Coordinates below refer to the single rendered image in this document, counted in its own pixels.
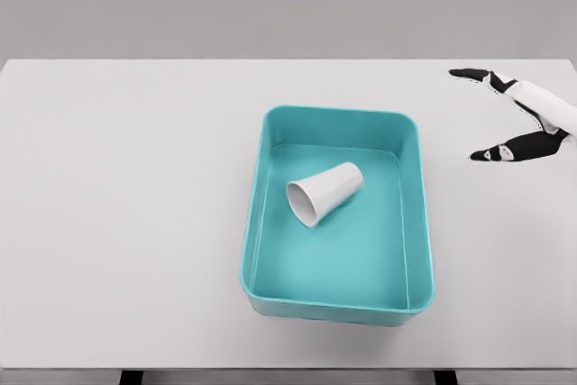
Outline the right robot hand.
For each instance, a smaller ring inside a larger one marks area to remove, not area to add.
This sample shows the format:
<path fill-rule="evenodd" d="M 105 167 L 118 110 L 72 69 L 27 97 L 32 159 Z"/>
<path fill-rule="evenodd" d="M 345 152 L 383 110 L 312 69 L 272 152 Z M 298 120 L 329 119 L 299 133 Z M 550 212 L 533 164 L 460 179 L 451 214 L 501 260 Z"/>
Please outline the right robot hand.
<path fill-rule="evenodd" d="M 520 111 L 539 124 L 535 132 L 522 134 L 474 151 L 470 160 L 480 162 L 522 162 L 556 154 L 562 143 L 572 137 L 577 141 L 577 107 L 527 80 L 517 80 L 490 69 L 450 69 L 461 79 L 481 83 L 507 97 Z"/>

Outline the white paper cup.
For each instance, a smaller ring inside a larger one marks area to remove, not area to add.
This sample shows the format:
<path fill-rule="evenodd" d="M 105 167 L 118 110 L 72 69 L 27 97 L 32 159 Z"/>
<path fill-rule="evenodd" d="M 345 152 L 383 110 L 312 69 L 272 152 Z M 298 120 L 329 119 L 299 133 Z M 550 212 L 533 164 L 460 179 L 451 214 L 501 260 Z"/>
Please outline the white paper cup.
<path fill-rule="evenodd" d="M 295 217 L 306 227 L 316 227 L 364 184 L 360 169 L 345 162 L 286 186 L 288 204 Z"/>

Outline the teal plastic basket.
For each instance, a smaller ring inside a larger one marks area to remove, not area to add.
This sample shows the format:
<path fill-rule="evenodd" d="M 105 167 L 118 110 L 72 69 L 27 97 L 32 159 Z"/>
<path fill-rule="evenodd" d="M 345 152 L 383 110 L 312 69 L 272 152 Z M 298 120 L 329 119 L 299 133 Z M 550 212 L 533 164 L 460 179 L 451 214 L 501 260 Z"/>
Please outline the teal plastic basket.
<path fill-rule="evenodd" d="M 339 164 L 362 188 L 317 226 L 286 188 Z M 395 112 L 279 105 L 263 118 L 240 265 L 253 309 L 280 316 L 398 326 L 435 296 L 417 125 Z"/>

